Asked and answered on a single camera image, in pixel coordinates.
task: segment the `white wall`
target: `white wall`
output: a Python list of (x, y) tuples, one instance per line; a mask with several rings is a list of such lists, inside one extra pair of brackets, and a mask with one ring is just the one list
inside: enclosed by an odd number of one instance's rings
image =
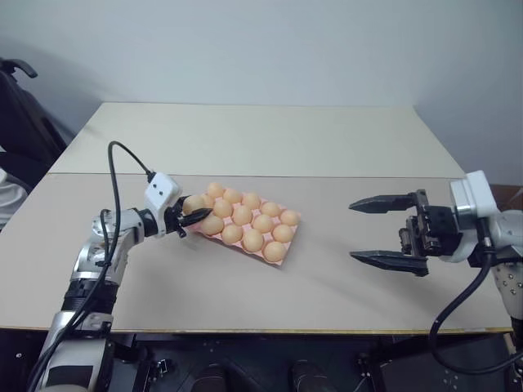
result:
[(521, 0), (2, 0), (0, 56), (31, 64), (40, 76), (21, 84), (74, 130), (103, 100), (415, 105), (466, 171), (521, 184), (522, 9)]

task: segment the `tabletop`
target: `tabletop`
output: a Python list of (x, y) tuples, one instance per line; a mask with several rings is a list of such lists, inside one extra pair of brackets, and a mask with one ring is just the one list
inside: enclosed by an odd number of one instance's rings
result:
[[(411, 107), (104, 103), (51, 172), (107, 173), (123, 142), (155, 170), (202, 176), (462, 177)], [(118, 152), (117, 171), (139, 173)]]
[[(284, 264), (272, 265), (190, 234), (134, 247), (118, 291), (114, 331), (426, 332), (477, 271), (431, 259), (430, 274), (387, 272), (349, 256), (399, 250), (406, 212), (366, 215), (347, 206), (375, 194), (425, 188), (448, 205), (449, 182), (427, 178), (175, 176), (185, 194), (210, 181), (254, 191), (302, 214)], [(143, 175), (118, 176), (123, 207), (143, 207)], [(59, 310), (92, 217), (113, 205), (106, 174), (48, 174), (0, 234), (0, 326), (47, 328)], [(444, 330), (509, 330), (488, 277)]]

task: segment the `pink egg tray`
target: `pink egg tray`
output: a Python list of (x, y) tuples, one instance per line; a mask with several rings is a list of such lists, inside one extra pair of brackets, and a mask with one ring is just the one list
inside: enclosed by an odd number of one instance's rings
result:
[[(223, 198), (222, 197), (218, 197), (218, 198), (215, 198), (214, 199), (214, 202), (217, 202), (218, 200), (222, 200)], [(243, 229), (243, 232), (244, 234), (247, 233), (249, 230), (251, 229), (254, 229), (253, 228), (253, 222), (254, 220), (257, 218), (257, 216), (260, 216), (262, 214), (262, 212), (260, 211), (260, 208), (262, 207), (263, 203), (266, 203), (268, 202), (268, 200), (264, 199), (264, 198), (260, 198), (260, 207), (259, 208), (255, 208), (255, 209), (252, 209), (252, 213), (253, 213), (253, 218), (251, 219), (251, 221), (249, 223), (247, 223), (246, 225), (241, 225), (241, 228)], [(234, 211), (242, 206), (243, 204), (240, 202), (240, 203), (232, 203), (232, 207), (233, 207), (233, 214), (234, 214)], [(283, 213), (284, 211), (288, 210), (285, 206), (282, 206), (281, 204), (278, 204), (278, 207), (280, 209), (280, 214), (278, 216), (273, 216), (271, 217), (271, 220), (274, 224), (274, 228), (276, 228), (278, 225), (282, 224), (282, 221), (280, 220), (280, 217), (281, 217), (281, 213)], [(296, 212), (298, 218), (301, 217), (301, 214), (299, 212)], [(228, 225), (234, 225), (235, 223), (233, 222), (231, 216), (227, 216), (227, 217), (224, 217), (222, 218), (223, 219), (223, 223), (224, 223), (224, 228)], [(299, 222), (295, 225), (288, 225), (290, 227), (290, 229), (293, 231), (293, 234), (296, 233), (296, 230), (297, 230), (297, 226), (299, 225)], [(237, 247), (238, 249), (242, 250), (243, 252), (245, 253), (248, 253), (249, 255), (254, 255), (254, 256), (257, 256), (259, 258), (261, 258), (262, 260), (264, 260), (266, 263), (268, 264), (271, 264), (271, 265), (282, 265), (284, 260), (285, 260), (285, 256), (280, 260), (280, 261), (269, 261), (267, 260), (267, 258), (264, 256), (263, 254), (263, 251), (265, 249), (265, 246), (268, 244), (268, 243), (272, 243), (275, 240), (274, 236), (273, 236), (273, 233), (272, 231), (268, 232), (268, 233), (263, 233), (261, 234), (263, 236), (263, 240), (264, 240), (264, 243), (263, 243), (263, 247), (260, 251), (258, 252), (250, 252), (248, 251), (247, 249), (245, 249), (243, 243), (242, 243), (242, 240), (240, 239), (239, 241), (235, 242), (235, 243), (232, 243), (231, 245), (227, 245), (226, 243), (223, 242), (223, 238), (221, 237), (221, 233), (218, 233), (218, 234), (214, 234), (214, 235), (206, 235), (202, 232), (201, 230), (201, 225), (194, 225), (192, 226), (191, 228), (194, 232), (198, 232), (200, 234), (202, 234), (203, 236), (207, 237), (207, 238), (213, 238), (213, 239), (216, 239), (218, 241), (220, 241), (221, 243), (223, 243), (224, 245), (226, 246), (231, 246), (231, 247)], [(287, 254), (287, 251), (288, 249), (290, 248), (291, 246), (291, 242), (293, 241), (293, 238), (288, 241), (288, 242), (282, 242), (282, 244), (284, 245), (285, 247), (285, 255)]]

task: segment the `egg tray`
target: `egg tray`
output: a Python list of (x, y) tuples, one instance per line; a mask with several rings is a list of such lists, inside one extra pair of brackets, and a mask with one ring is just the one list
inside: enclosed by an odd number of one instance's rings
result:
[[(223, 198), (220, 197), (220, 198), (215, 198), (214, 199), (214, 203), (216, 203), (218, 200), (222, 200)], [(264, 198), (260, 198), (260, 207), (262, 207), (263, 203), (266, 203), (268, 202), (269, 200), (266, 200)], [(240, 202), (240, 203), (232, 203), (232, 207), (233, 207), (233, 212), (232, 214), (235, 213), (235, 210), (236, 208), (242, 206), (243, 204)], [(287, 210), (287, 208), (285, 206), (282, 206), (281, 204), (278, 204), (278, 207), (280, 209), (280, 215), (282, 214), (283, 211)], [(253, 212), (253, 218), (251, 219), (251, 222), (250, 223), (247, 223), (246, 225), (242, 225), (241, 228), (243, 229), (244, 233), (247, 233), (250, 229), (253, 228), (253, 222), (254, 220), (256, 219), (257, 216), (260, 216), (262, 214), (262, 212), (260, 211), (260, 208), (255, 208), (255, 209), (252, 209), (251, 210)], [(231, 216), (228, 216), (226, 218), (221, 218), (223, 220), (223, 227), (225, 228), (226, 226), (228, 225), (235, 225), (235, 223), (232, 221), (232, 214)], [(297, 215), (298, 217), (301, 218), (301, 214), (299, 212), (297, 212)], [(275, 216), (275, 217), (271, 217), (272, 219), (272, 222), (274, 223), (274, 227), (276, 227), (277, 225), (280, 225), (282, 222), (281, 220), (279, 219), (279, 216)], [(297, 230), (297, 226), (299, 225), (299, 222), (297, 225), (290, 225), (289, 227), (291, 228), (291, 230), (293, 231), (293, 233), (295, 234), (296, 233), (296, 230)], [(204, 234), (201, 229), (200, 229), (200, 225), (194, 225), (194, 227), (192, 228), (192, 230), (194, 232), (197, 232), (197, 233), (200, 233), (202, 234), (204, 237), (207, 237), (207, 238), (212, 238), (212, 239), (217, 239), (218, 241), (220, 241), (220, 243), (222, 243), (223, 245), (225, 245), (226, 247), (237, 247), (238, 249), (242, 250), (243, 252), (245, 253), (248, 253), (249, 255), (254, 255), (254, 256), (257, 256), (259, 258), (261, 258), (262, 260), (264, 260), (267, 264), (271, 264), (271, 265), (282, 265), (285, 261), (285, 257), (287, 256), (287, 253), (288, 253), (288, 249), (290, 248), (291, 246), (291, 242), (293, 241), (294, 239), (294, 236), (293, 236), (293, 239), (291, 239), (288, 243), (282, 243), (285, 247), (285, 256), (282, 260), (280, 261), (274, 261), (274, 262), (271, 262), (271, 261), (268, 261), (264, 256), (263, 256), (263, 248), (265, 247), (265, 245), (267, 245), (268, 243), (271, 243), (273, 241), (275, 241), (274, 237), (272, 236), (272, 232), (269, 232), (269, 233), (264, 233), (264, 234), (261, 234), (263, 236), (263, 247), (261, 248), (260, 251), (258, 252), (250, 252), (246, 249), (244, 249), (243, 245), (242, 245), (242, 240), (240, 239), (239, 241), (235, 242), (235, 243), (232, 243), (231, 245), (228, 245), (226, 243), (223, 242), (223, 239), (221, 238), (221, 233), (218, 233), (218, 234), (214, 234), (214, 235), (206, 235)]]

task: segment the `egg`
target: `egg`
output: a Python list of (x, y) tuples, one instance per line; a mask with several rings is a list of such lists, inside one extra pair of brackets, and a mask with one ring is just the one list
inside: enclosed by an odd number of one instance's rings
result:
[(183, 201), (182, 211), (185, 215), (200, 208), (205, 208), (205, 202), (199, 194), (193, 194)]
[(227, 225), (221, 232), (221, 239), (227, 245), (232, 245), (242, 239), (242, 235), (244, 235), (244, 230), (240, 226)]
[(206, 235), (218, 234), (223, 230), (223, 220), (211, 214), (202, 220), (200, 229)]
[(247, 206), (239, 206), (232, 213), (232, 221), (237, 225), (246, 225), (253, 218), (253, 212)]
[(251, 229), (244, 234), (242, 245), (248, 252), (258, 252), (263, 247), (263, 236), (258, 230)]
[(268, 215), (268, 216), (278, 216), (279, 215), (279, 207), (278, 204), (274, 202), (267, 202), (263, 203), (261, 205), (261, 213)]
[(279, 216), (281, 223), (289, 226), (295, 226), (300, 222), (300, 216), (293, 210), (285, 210)]
[(206, 208), (214, 207), (214, 198), (210, 197), (208, 194), (202, 194), (203, 204)]
[(242, 194), (236, 189), (227, 188), (223, 193), (223, 198), (232, 204), (239, 203), (242, 201)]
[(263, 249), (263, 257), (269, 263), (277, 263), (283, 260), (286, 251), (287, 249), (285, 249), (282, 243), (273, 241), (272, 243), (268, 243), (265, 249)]
[(250, 192), (244, 195), (242, 198), (242, 204), (249, 207), (251, 210), (255, 210), (260, 207), (260, 198), (254, 192)]
[(212, 209), (214, 215), (219, 216), (220, 218), (227, 218), (232, 214), (232, 206), (225, 199), (217, 200), (214, 203), (214, 208)]
[(274, 225), (275, 224), (268, 215), (259, 215), (253, 222), (253, 228), (258, 230), (260, 233), (269, 233)]
[(272, 230), (272, 236), (276, 241), (280, 241), (281, 243), (288, 243), (291, 239), (293, 239), (294, 232), (287, 225), (277, 225), (275, 229)]
[(221, 186), (221, 184), (218, 184), (217, 182), (212, 182), (207, 187), (207, 194), (212, 198), (220, 198), (221, 196), (223, 196), (223, 192), (223, 186)]

